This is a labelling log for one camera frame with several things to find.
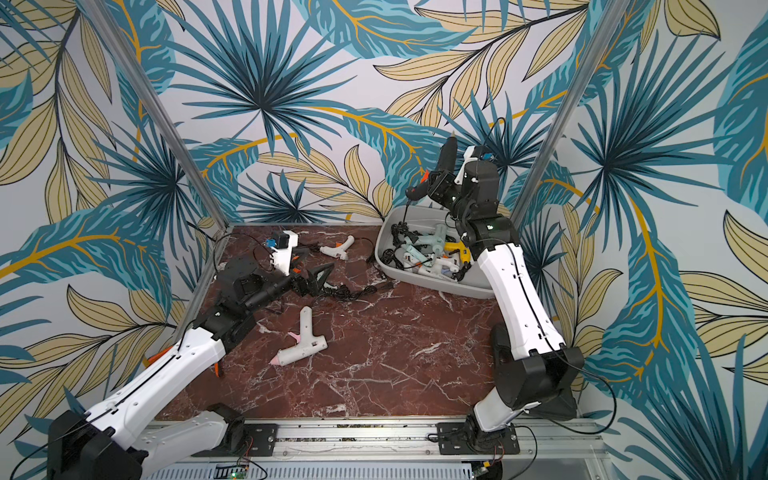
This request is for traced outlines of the black glue gun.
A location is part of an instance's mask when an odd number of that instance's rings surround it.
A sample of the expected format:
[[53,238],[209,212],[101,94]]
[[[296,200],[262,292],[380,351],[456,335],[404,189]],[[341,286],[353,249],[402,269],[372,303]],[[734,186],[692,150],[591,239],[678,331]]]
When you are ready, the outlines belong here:
[[406,189],[406,198],[409,201],[418,201],[429,197],[439,205],[447,207],[451,202],[447,195],[454,188],[455,165],[457,161],[458,140],[450,136],[439,152],[439,158],[435,169],[427,173],[427,176],[415,187]]

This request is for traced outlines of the yellow glue gun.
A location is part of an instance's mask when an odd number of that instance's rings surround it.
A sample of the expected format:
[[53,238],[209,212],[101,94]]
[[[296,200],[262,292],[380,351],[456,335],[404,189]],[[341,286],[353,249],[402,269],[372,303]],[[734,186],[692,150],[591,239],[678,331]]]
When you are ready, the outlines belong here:
[[444,244],[444,255],[450,256],[457,254],[462,264],[470,264],[472,255],[470,250],[460,241],[446,242]]

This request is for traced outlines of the mint green large glue gun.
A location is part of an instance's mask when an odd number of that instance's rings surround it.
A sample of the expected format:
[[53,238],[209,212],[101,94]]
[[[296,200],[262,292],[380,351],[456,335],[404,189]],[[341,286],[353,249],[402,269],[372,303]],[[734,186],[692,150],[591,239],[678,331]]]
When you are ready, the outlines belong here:
[[448,228],[438,224],[432,234],[420,234],[411,230],[405,222],[392,227],[395,249],[401,249],[408,255],[408,262],[413,266],[432,267],[437,258],[445,253]]

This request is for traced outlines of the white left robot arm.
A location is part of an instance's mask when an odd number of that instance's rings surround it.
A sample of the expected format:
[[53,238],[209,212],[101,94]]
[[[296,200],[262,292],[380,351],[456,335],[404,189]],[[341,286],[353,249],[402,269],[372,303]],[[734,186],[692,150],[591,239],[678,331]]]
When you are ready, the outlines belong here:
[[155,363],[84,414],[67,411],[48,432],[49,479],[139,479],[202,451],[239,453],[249,444],[237,411],[215,404],[147,438],[155,416],[255,326],[256,311],[301,286],[293,269],[265,271],[238,258],[217,276],[218,301],[200,313]]

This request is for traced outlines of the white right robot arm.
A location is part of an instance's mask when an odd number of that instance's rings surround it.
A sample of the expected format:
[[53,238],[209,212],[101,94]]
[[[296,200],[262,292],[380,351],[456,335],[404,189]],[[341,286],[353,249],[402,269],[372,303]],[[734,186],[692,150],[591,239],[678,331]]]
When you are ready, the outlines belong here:
[[524,411],[556,398],[584,364],[582,352],[567,346],[543,307],[518,232],[498,212],[498,184],[490,161],[468,161],[457,174],[454,161],[441,160],[420,185],[455,219],[503,316],[491,335],[494,387],[467,420],[475,435],[496,433]]

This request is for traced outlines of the grey plastic storage box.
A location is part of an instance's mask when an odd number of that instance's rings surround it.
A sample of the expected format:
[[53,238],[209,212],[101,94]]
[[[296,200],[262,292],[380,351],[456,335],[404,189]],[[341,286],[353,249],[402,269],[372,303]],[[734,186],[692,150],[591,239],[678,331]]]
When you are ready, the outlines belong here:
[[[393,279],[444,293],[477,299],[493,297],[488,280],[474,265],[473,260],[470,264],[461,263],[462,269],[456,281],[420,275],[419,267],[408,262],[408,255],[401,249],[395,249],[393,244],[392,227],[400,222],[405,222],[411,230],[422,235],[432,234],[438,224],[445,224],[448,228],[446,242],[459,241],[459,234],[453,224],[448,221],[445,210],[423,206],[395,207],[386,217],[376,240],[375,259],[384,273]],[[450,256],[443,254],[441,257],[460,261],[457,254]]]

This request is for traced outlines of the large white pink-tip glue gun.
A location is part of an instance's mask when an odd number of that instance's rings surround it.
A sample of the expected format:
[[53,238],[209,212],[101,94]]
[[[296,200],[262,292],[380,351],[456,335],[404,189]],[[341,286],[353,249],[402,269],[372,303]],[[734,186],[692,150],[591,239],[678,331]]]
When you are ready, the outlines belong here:
[[290,348],[281,349],[270,360],[273,366],[287,366],[299,360],[303,360],[328,348],[324,335],[316,335],[313,330],[313,311],[305,306],[300,311],[299,333],[290,332],[289,335],[296,341]]

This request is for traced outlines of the orange handled pliers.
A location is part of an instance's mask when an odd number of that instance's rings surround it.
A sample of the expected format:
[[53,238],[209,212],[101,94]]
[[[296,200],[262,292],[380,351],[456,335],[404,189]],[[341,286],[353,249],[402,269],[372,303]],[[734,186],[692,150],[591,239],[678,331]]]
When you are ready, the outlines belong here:
[[165,348],[165,349],[163,349],[163,350],[159,351],[157,354],[155,354],[155,355],[153,355],[153,356],[151,356],[151,357],[148,357],[148,358],[144,359],[144,360],[142,361],[142,364],[143,364],[143,366],[144,366],[145,368],[148,368],[148,367],[149,367],[149,366],[151,366],[153,363],[155,363],[157,360],[159,360],[160,358],[162,358],[162,357],[163,357],[163,356],[164,356],[164,355],[165,355],[165,354],[166,354],[166,353],[167,353],[169,350],[170,350],[170,347],[167,347],[167,348]]

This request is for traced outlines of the aluminium front rail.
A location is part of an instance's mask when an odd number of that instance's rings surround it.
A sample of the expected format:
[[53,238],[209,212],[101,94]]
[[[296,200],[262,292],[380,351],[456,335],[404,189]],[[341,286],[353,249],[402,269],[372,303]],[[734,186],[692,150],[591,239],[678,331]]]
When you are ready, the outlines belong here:
[[600,436],[525,419],[471,447],[457,417],[249,420],[234,445],[212,413],[153,422],[132,442],[147,479],[615,479]]

